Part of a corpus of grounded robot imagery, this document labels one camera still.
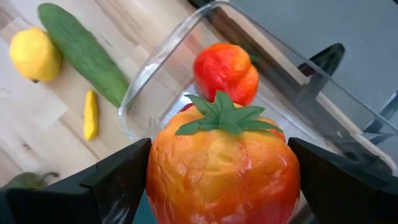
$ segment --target glass dish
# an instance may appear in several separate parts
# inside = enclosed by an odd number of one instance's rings
[[[203,49],[217,42],[240,45],[251,55],[260,75],[252,105],[265,107],[261,116],[278,123],[287,139],[298,137],[396,175],[396,162],[389,154],[391,144],[398,142],[397,128],[242,10],[223,1],[209,3],[184,20],[140,69],[119,109],[123,129],[130,138],[155,138],[170,118],[190,103],[185,94],[201,95],[193,82],[192,64]],[[304,75],[299,65],[310,67],[312,74]],[[382,125],[381,131],[365,133],[355,118],[335,105],[330,93],[357,105],[361,108],[358,115]]]

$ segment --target gray surface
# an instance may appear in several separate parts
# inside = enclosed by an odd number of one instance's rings
[[[231,2],[307,58],[342,43],[346,54],[333,78],[373,110],[398,89],[398,5],[392,0]],[[330,86],[324,92],[360,128],[371,119]]]

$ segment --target toy vegetable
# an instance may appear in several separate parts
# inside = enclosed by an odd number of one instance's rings
[[[160,224],[287,223],[300,195],[299,162],[264,108],[187,95],[154,140],[146,191]]]
[[[202,51],[193,63],[193,76],[211,102],[220,90],[242,106],[252,102],[259,83],[248,53],[229,43],[214,44]]]

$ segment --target yellow pepper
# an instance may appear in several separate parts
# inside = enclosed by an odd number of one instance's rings
[[[84,135],[87,141],[93,140],[98,135],[98,104],[92,90],[86,95]]]

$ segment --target orange tomato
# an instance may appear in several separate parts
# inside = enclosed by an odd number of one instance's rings
[[[146,192],[157,221],[287,223],[300,196],[300,174],[283,133],[214,129],[175,135],[202,117],[196,106],[189,107],[153,142]]]
[[[220,90],[234,103],[243,106],[252,102],[259,83],[249,54],[240,46],[229,43],[217,43],[202,51],[193,63],[193,77],[211,102]]]

